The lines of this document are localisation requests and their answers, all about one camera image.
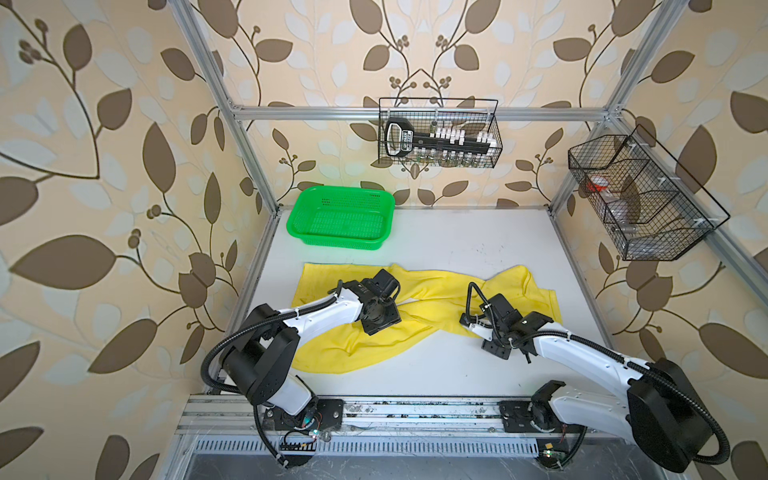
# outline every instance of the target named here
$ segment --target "green plastic basket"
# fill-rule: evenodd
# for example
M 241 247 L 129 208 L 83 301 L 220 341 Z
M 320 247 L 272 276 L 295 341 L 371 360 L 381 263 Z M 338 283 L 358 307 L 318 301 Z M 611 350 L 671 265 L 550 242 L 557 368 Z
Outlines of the green plastic basket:
M 392 229 L 395 198 L 354 187 L 304 190 L 288 218 L 288 233 L 308 245 L 376 250 Z

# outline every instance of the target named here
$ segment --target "yellow towel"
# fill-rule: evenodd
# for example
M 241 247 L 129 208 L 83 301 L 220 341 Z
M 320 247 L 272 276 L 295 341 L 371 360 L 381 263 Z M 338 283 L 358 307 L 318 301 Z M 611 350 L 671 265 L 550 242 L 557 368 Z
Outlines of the yellow towel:
M 302 306 L 327 296 L 328 290 L 335 287 L 338 280 L 348 282 L 373 278 L 382 268 L 400 282 L 399 302 L 415 300 L 398 305 L 402 322 L 373 336 L 362 331 L 360 322 L 338 326 L 302 346 L 293 359 L 293 368 L 310 373 L 352 372 L 405 352 L 439 329 L 457 335 L 476 336 L 458 323 L 465 311 L 469 282 L 477 283 L 486 298 L 496 293 L 504 294 L 522 315 L 537 311 L 562 323 L 554 290 L 538 288 L 524 266 L 512 267 L 484 281 L 441 270 L 411 272 L 399 265 L 380 267 L 307 263 L 293 297 L 293 306 Z M 479 305 L 475 295 L 472 301 L 473 313 L 480 312 Z

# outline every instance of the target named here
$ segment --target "black wire basket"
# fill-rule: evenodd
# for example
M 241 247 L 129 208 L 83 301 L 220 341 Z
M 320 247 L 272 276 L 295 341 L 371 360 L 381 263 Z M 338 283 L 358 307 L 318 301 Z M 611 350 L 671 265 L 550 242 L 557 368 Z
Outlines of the black wire basket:
M 673 174 L 654 161 L 651 146 L 674 160 Z M 622 260 L 677 260 L 730 218 L 642 125 L 630 135 L 604 135 L 571 148 L 568 168 Z M 717 212 L 705 213 L 698 207 L 702 200 Z
M 493 168 L 502 154 L 498 101 L 379 99 L 379 158 L 402 165 Z

